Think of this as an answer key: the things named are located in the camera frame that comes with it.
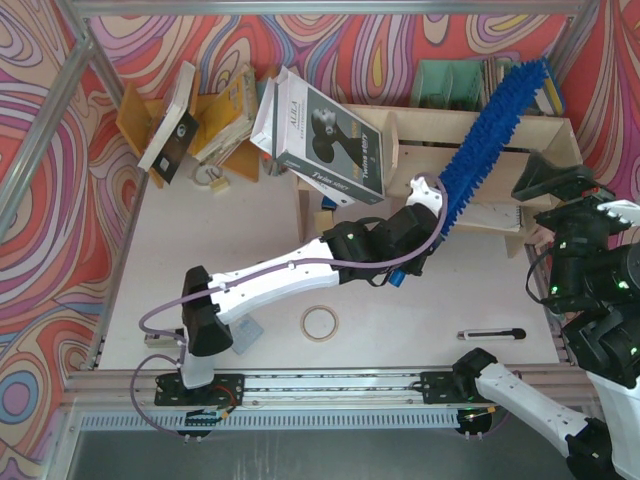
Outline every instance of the gray book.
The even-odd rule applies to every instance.
[[[274,158],[369,205],[384,199],[382,135],[293,73],[276,87]]]

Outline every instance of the wooden organizer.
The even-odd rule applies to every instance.
[[[189,113],[196,119],[211,105],[216,98],[215,94],[197,95],[200,85],[200,72],[196,72],[194,78],[194,88],[189,104]],[[116,125],[124,135],[138,157],[142,157],[147,147],[149,129],[152,119],[158,109],[162,108],[161,98],[154,100],[143,100],[133,83],[127,84],[122,98],[122,104],[118,110]],[[260,150],[249,140],[245,140],[240,146],[225,160],[222,168],[233,172],[251,182],[257,182],[260,174]],[[149,169],[149,176],[158,188],[164,186],[164,180],[155,170]]]
[[[438,175],[442,172],[479,115],[477,112],[424,108],[363,105],[346,107],[383,132],[386,196],[397,200],[394,201],[394,210],[404,205],[411,191],[409,181],[416,174],[429,172]],[[400,141],[421,142],[422,145],[406,145]],[[511,198],[511,189],[524,170],[529,152],[541,151],[558,166],[580,164],[582,157],[571,123],[565,118],[523,116],[507,147],[523,151],[507,151],[500,155],[495,168],[476,191],[472,203],[520,205],[522,228],[518,232],[511,232],[490,227],[457,225],[454,230],[503,235],[507,255],[511,258],[520,251],[525,240],[535,230],[533,216],[557,204],[557,199],[550,195],[525,203]],[[302,242],[306,237],[309,191],[314,188],[297,176],[294,181],[298,236]]]

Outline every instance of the blue fluffy brush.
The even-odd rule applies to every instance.
[[[442,235],[456,223],[474,190],[493,170],[500,152],[511,141],[516,125],[542,87],[547,72],[540,60],[513,67],[491,95],[460,149],[440,174],[449,194],[447,219]]]

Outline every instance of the red wire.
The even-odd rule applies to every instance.
[[[236,406],[238,404],[238,401],[236,400],[235,395],[231,393],[231,390],[229,390],[227,387],[223,387],[222,385],[216,385],[215,387],[213,387],[213,390],[222,390],[227,395],[229,395],[229,398],[231,398],[231,404],[233,406]]]

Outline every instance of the patterned backdrop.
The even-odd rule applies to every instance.
[[[633,198],[639,5],[603,0],[594,34],[561,72],[589,164]],[[68,54],[56,15],[44,0],[0,0],[0,174]],[[220,90],[250,61],[259,75],[271,64],[292,67],[344,102],[404,104],[420,58],[527,60],[551,48],[564,22],[555,15],[327,15],[106,17],[91,26],[122,78],[147,98],[161,96],[186,59],[204,72],[201,93]],[[64,378],[84,361],[102,312],[139,180],[114,117],[87,72],[0,246],[0,478],[41,472]]]

